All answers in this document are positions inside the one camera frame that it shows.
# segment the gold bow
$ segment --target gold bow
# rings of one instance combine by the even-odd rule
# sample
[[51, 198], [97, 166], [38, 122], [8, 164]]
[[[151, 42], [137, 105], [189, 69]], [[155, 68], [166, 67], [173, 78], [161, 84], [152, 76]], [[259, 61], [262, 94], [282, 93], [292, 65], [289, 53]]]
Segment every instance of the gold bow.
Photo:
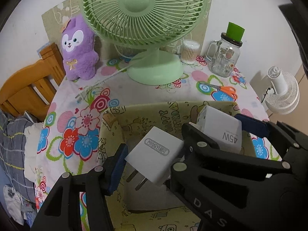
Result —
[[74, 64], [77, 63], [77, 60], [76, 59], [73, 59], [72, 61], [67, 61], [66, 62], [66, 65], [70, 65], [70, 70], [74, 69]]

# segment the metal prong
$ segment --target metal prong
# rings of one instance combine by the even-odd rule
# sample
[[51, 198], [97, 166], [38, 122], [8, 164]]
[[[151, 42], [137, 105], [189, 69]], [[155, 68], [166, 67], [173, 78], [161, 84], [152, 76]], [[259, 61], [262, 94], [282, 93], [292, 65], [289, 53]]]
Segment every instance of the metal prong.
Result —
[[126, 179], [126, 182], [130, 182], [138, 174], [138, 171], [135, 169], [131, 175]]
[[144, 179], [135, 187], [135, 190], [138, 191], [146, 182], [147, 182], [147, 178], [144, 178]]

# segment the wooden bed frame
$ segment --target wooden bed frame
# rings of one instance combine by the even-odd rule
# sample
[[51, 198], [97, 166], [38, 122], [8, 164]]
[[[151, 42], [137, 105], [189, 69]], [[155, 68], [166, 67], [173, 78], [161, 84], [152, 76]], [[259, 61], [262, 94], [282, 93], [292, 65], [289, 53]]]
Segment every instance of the wooden bed frame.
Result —
[[40, 121], [44, 121], [49, 104], [41, 99], [33, 86], [51, 103], [56, 89], [47, 77], [51, 76], [56, 84], [60, 85], [65, 71], [62, 56], [55, 43], [45, 47], [40, 54], [42, 59], [17, 71], [2, 86], [0, 108], [3, 111], [13, 116], [23, 115], [28, 111]]

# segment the cotton swab container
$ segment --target cotton swab container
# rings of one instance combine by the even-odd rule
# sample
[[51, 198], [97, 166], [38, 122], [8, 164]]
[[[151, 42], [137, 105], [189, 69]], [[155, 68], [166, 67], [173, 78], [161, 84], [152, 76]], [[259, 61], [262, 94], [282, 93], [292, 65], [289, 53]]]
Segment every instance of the cotton swab container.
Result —
[[184, 40], [181, 46], [181, 62], [194, 64], [198, 55], [200, 44], [196, 41]]

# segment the green fan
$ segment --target green fan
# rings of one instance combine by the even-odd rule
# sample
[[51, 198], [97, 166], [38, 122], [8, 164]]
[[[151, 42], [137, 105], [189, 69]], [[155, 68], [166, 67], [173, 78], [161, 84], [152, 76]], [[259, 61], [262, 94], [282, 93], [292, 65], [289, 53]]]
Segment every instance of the green fan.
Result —
[[204, 16], [207, 0], [81, 0], [84, 19], [100, 37], [132, 49], [136, 55], [127, 69], [135, 81], [162, 85], [179, 79], [183, 65], [160, 51], [188, 34]]

